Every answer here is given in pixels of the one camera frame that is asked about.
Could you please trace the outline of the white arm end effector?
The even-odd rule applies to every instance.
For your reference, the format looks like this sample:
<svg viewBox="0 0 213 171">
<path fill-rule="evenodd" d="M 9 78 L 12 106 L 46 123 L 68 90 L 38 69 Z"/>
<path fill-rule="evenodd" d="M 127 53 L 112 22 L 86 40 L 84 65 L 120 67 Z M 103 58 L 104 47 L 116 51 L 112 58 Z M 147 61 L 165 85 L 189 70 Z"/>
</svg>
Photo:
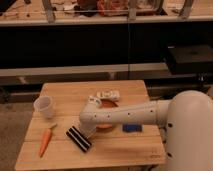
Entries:
<svg viewBox="0 0 213 171">
<path fill-rule="evenodd" d="M 96 125 L 93 123 L 81 122 L 79 124 L 80 132 L 86 137 L 90 138 L 96 132 Z"/>
</svg>

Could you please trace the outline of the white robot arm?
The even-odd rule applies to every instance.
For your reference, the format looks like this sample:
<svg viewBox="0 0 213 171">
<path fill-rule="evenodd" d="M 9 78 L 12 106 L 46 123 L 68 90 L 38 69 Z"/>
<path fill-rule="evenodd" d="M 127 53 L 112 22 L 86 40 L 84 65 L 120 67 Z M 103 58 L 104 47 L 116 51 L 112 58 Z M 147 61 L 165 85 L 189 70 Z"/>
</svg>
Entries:
<svg viewBox="0 0 213 171">
<path fill-rule="evenodd" d="M 80 130 L 90 136 L 97 124 L 165 125 L 166 171 L 213 171 L 213 99 L 188 90 L 171 100 L 100 108 L 101 101 L 90 97 L 80 112 Z"/>
</svg>

